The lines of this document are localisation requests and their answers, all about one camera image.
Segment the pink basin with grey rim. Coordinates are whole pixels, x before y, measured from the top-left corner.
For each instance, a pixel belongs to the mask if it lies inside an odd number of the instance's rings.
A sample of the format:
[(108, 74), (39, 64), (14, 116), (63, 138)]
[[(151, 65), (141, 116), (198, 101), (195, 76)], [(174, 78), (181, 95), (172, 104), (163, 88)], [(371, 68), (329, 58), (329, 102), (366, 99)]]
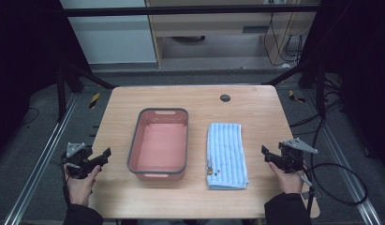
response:
[(140, 180), (179, 181), (187, 163), (188, 112), (146, 108), (138, 116), (127, 168)]

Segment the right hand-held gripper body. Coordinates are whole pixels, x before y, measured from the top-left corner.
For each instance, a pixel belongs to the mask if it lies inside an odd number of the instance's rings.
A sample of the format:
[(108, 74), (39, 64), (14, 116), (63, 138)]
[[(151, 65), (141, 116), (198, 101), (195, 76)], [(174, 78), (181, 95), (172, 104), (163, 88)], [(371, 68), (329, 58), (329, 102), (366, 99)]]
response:
[(299, 138), (284, 140), (279, 143), (281, 162), (278, 168), (285, 173), (301, 171), (304, 167), (304, 153), (317, 154), (318, 150)]

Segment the black metal stand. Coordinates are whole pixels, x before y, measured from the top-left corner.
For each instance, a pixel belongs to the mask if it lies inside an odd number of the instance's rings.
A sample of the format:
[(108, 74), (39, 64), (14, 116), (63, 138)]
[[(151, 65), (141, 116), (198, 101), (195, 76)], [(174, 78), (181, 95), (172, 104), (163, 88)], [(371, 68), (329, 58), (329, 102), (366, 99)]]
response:
[(61, 62), (57, 66), (56, 70), (56, 84), (57, 84), (57, 96), (58, 96), (58, 119), (62, 121), (67, 112), (67, 100), (66, 100), (66, 89), (67, 85), (72, 93), (80, 93), (84, 86), (81, 83), (79, 77), (88, 79), (89, 81), (98, 84), (105, 89), (114, 89), (115, 85), (105, 82), (95, 76), (92, 72), (86, 69), (77, 67), (67, 62)]
[(319, 116), (324, 119), (326, 117), (324, 105), (325, 69), (324, 63), (320, 59), (307, 59), (279, 77), (264, 82), (263, 85), (276, 86), (297, 73), (302, 73), (302, 77), (298, 81), (298, 85), (302, 89), (310, 87), (312, 83), (316, 83), (316, 110)]

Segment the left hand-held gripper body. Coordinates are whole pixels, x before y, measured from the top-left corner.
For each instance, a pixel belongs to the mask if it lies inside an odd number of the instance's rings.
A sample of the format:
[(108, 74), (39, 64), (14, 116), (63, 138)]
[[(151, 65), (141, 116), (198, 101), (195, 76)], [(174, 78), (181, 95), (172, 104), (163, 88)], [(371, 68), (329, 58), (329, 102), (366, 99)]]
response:
[(62, 156), (62, 162), (67, 166), (69, 175), (72, 178), (83, 179), (94, 169), (91, 163), (92, 159), (89, 159), (92, 154), (92, 148), (83, 142), (69, 142), (67, 144), (66, 152)]

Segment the yellow black tape strip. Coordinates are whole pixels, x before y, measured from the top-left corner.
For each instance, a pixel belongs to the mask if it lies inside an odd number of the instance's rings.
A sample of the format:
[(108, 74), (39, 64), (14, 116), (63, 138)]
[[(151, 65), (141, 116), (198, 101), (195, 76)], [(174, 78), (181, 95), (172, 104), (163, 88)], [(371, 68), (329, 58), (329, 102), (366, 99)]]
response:
[(306, 100), (303, 97), (296, 97), (295, 93), (292, 90), (289, 90), (289, 99), (297, 102), (305, 103)]
[(94, 109), (99, 97), (100, 97), (100, 93), (94, 93), (93, 94), (92, 99), (91, 99), (90, 104), (89, 104), (89, 109)]

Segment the person's right hand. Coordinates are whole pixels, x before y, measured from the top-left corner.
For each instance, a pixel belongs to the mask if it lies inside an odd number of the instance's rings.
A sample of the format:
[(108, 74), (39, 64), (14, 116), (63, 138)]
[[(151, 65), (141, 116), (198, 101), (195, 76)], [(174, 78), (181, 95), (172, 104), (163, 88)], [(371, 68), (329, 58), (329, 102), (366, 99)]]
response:
[(269, 162), (270, 169), (274, 172), (281, 190), (286, 194), (301, 194), (304, 181), (300, 172), (285, 173), (272, 162)]

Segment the black horizontal frame bar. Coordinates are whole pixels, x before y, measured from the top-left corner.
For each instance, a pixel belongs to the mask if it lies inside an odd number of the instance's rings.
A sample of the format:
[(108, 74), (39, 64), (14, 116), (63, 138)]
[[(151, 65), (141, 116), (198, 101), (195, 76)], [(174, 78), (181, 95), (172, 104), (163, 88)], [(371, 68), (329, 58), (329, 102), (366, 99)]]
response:
[(140, 15), (186, 15), (222, 13), (272, 13), (272, 12), (313, 12), (321, 5), (236, 5), (236, 6), (182, 6), (182, 7), (115, 7), (64, 9), (68, 17), (97, 16), (140, 16)]

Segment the wooden desk frame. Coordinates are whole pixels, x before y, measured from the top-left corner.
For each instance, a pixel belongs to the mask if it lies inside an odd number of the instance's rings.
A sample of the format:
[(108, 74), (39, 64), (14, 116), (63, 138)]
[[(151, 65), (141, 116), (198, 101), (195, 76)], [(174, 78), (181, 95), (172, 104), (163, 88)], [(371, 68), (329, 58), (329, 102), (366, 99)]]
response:
[[(144, 0), (148, 7), (302, 5), (319, 0)], [(286, 59), (290, 37), (307, 34), (314, 12), (151, 15), (155, 38), (258, 34), (273, 64)]]

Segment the person's left hand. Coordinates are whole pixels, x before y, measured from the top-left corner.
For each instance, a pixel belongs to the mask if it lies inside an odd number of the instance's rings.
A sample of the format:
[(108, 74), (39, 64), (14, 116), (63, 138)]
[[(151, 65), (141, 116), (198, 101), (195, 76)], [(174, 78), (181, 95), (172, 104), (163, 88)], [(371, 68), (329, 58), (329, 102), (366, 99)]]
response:
[(94, 169), (83, 179), (72, 178), (69, 175), (67, 166), (64, 167), (64, 170), (67, 198), (69, 199), (69, 202), (82, 206), (88, 206), (89, 198), (92, 194), (96, 177), (101, 172), (101, 167), (99, 165), (95, 166)]

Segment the aluminium floor rail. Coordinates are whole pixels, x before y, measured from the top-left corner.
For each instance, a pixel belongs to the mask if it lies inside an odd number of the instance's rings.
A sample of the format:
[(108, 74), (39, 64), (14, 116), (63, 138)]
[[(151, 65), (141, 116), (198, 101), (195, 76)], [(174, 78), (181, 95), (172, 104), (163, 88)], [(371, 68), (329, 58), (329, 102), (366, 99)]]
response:
[(339, 203), (342, 203), (343, 205), (349, 205), (350, 207), (357, 208), (363, 218), (365, 225), (383, 225), (375, 207), (370, 202), (368, 197), (368, 189), (365, 185), (365, 182), (357, 173), (351, 169), (346, 157), (341, 151), (340, 146), (336, 142), (330, 127), (325, 124), (325, 119), (319, 115), (314, 95), (306, 90), (303, 90), (303, 94), (307, 104), (310, 106), (314, 114), (314, 117), (318, 121), (318, 127), (315, 131), (313, 145), (316, 145), (318, 135), (319, 133), (322, 133), (324, 136), (324, 141), (327, 143), (328, 149), (333, 157), (333, 162), (319, 163), (317, 167), (335, 167), (339, 171), (352, 201), (344, 201), (338, 197), (333, 199)]
[(49, 165), (52, 154), (66, 129), (67, 123), (74, 112), (75, 105), (79, 98), (79, 94), (70, 95), (63, 118), (56, 123), (50, 138), (47, 140), (41, 154), (39, 155), (34, 169), (31, 171), (17, 201), (14, 203), (11, 210), (7, 214), (3, 225), (19, 225), (21, 222), (23, 214), (36, 192), (41, 177)]

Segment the white cabinet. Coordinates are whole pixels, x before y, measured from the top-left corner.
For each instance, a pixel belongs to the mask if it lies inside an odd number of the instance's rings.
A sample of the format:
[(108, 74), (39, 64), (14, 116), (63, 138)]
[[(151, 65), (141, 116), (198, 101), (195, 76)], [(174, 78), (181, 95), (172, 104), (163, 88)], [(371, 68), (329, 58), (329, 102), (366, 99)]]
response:
[[(145, 8), (144, 0), (60, 0), (64, 9)], [(155, 63), (147, 16), (70, 17), (90, 65)]]

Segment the blue striped folded towel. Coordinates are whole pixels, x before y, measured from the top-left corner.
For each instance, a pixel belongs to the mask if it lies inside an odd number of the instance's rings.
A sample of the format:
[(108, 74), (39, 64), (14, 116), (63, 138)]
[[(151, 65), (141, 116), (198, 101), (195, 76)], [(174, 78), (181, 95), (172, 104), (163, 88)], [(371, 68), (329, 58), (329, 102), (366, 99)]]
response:
[(207, 134), (206, 179), (209, 189), (246, 189), (248, 180), (242, 126), (212, 123)]

